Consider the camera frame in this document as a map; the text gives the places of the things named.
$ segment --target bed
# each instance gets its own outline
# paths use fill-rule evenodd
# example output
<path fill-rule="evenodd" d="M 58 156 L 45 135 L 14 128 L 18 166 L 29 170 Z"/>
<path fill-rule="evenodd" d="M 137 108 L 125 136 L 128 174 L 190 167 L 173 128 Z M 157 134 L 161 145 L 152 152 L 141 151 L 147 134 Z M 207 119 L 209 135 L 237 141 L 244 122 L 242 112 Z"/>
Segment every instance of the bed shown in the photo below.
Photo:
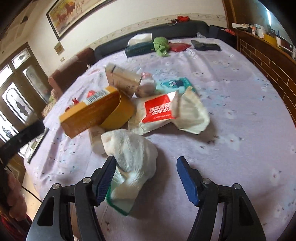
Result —
<path fill-rule="evenodd" d="M 107 156 L 91 151 L 87 131 L 68 138 L 59 124 L 72 98 L 108 85 L 104 66 L 112 62 L 158 79 L 187 77 L 211 121 L 194 135 L 168 124 L 146 135 L 158 149 L 157 170 L 140 191 L 130 216 L 102 203 L 96 208 L 106 240 L 186 240 L 198 208 L 187 198 L 176 170 L 184 156 L 203 177 L 220 185 L 240 183 L 251 200 L 268 241 L 277 240 L 296 211 L 296 129 L 282 99 L 243 55 L 218 39 L 222 51 L 156 53 L 127 59 L 124 51 L 98 61 L 57 101 L 44 119 L 50 129 L 25 167 L 43 199 L 54 183 L 72 185 L 100 168 Z M 191 39 L 172 42 L 190 43 Z M 212 240 L 219 236 L 223 205 L 218 205 Z"/>

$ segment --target red label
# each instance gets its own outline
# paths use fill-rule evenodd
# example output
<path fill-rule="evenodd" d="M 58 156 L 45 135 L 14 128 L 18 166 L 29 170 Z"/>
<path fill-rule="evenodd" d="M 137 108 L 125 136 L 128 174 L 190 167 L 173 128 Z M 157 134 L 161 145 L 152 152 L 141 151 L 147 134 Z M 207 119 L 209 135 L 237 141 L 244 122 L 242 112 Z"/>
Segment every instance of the red label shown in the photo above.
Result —
<path fill-rule="evenodd" d="M 167 95 L 145 102 L 146 116 L 142 123 L 174 119 L 170 111 L 170 99 Z"/>

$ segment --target door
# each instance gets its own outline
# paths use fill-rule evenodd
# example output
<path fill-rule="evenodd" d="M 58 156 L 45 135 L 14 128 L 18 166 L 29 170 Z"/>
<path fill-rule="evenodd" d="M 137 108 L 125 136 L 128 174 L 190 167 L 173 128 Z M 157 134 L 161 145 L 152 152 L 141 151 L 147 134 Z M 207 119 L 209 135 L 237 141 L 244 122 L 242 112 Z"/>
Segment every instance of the door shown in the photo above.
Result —
<path fill-rule="evenodd" d="M 41 112 L 51 90 L 28 44 L 0 64 L 0 144 L 43 118 Z"/>

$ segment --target small picture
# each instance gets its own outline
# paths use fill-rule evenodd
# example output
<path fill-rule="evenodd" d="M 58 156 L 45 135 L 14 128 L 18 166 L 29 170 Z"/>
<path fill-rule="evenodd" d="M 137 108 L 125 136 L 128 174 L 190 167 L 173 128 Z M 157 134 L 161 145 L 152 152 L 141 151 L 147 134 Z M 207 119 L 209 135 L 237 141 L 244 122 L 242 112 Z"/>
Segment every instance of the small picture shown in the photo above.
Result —
<path fill-rule="evenodd" d="M 64 52 L 64 48 L 63 48 L 61 42 L 58 42 L 57 45 L 54 47 L 54 49 L 58 55 L 60 55 L 62 52 Z"/>

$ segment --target yellow box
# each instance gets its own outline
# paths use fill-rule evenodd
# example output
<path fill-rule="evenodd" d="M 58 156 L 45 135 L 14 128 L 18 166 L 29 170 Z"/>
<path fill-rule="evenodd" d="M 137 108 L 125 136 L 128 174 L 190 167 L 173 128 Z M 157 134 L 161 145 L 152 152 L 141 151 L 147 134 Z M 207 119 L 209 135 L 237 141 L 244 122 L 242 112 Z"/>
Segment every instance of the yellow box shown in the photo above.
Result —
<path fill-rule="evenodd" d="M 120 103 L 117 88 L 108 86 L 71 107 L 59 117 L 61 127 L 70 138 L 94 125 L 101 125 Z"/>
<path fill-rule="evenodd" d="M 118 88 L 130 98 L 133 96 L 142 80 L 141 75 L 111 63 L 106 66 L 105 72 L 109 85 Z"/>
<path fill-rule="evenodd" d="M 105 131 L 121 128 L 134 114 L 135 106 L 123 92 L 119 91 L 120 102 L 115 110 L 101 124 Z"/>
<path fill-rule="evenodd" d="M 272 44 L 273 46 L 277 46 L 277 40 L 267 34 L 264 35 L 264 40 L 270 44 Z"/>

